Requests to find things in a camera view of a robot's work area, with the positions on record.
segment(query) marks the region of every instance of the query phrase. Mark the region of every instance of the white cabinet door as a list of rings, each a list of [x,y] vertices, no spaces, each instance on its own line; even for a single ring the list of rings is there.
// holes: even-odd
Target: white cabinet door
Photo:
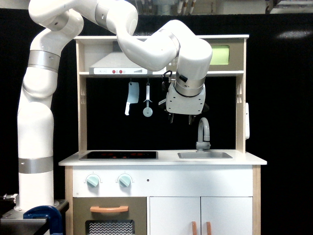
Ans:
[[[202,235],[252,235],[252,197],[202,197]]]
[[[200,197],[150,197],[150,235],[201,234]]]

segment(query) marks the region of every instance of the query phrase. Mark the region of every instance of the black induction cooktop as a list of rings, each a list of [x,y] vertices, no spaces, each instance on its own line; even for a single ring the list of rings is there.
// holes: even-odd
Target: black induction cooktop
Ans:
[[[92,151],[79,160],[156,160],[157,151]]]

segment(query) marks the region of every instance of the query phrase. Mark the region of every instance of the faucet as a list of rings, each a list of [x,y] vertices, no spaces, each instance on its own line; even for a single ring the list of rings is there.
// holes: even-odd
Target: faucet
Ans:
[[[198,126],[198,141],[196,143],[197,152],[203,152],[204,149],[209,149],[210,147],[209,122],[203,117],[200,119]]]

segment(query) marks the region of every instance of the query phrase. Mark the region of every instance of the white robotic arm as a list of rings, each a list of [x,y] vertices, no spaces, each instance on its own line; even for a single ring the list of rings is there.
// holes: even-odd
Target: white robotic arm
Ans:
[[[132,37],[136,8],[124,0],[31,0],[32,20],[46,29],[32,42],[18,111],[20,209],[53,205],[52,95],[63,47],[83,29],[83,18],[117,35],[134,63],[159,71],[178,56],[167,111],[196,115],[205,99],[204,80],[212,49],[180,21],[170,21],[146,41]]]

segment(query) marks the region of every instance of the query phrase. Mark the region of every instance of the white countertop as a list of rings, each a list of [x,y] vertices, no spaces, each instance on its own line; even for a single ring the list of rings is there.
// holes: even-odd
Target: white countertop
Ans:
[[[216,149],[210,152],[224,152],[232,159],[180,159],[178,153],[196,152],[193,150],[156,150],[158,159],[119,159],[119,160],[79,160],[93,150],[88,150],[82,154],[75,153],[72,156],[59,162],[61,166],[88,166],[88,165],[266,165],[267,162],[250,153],[242,153],[234,149]]]

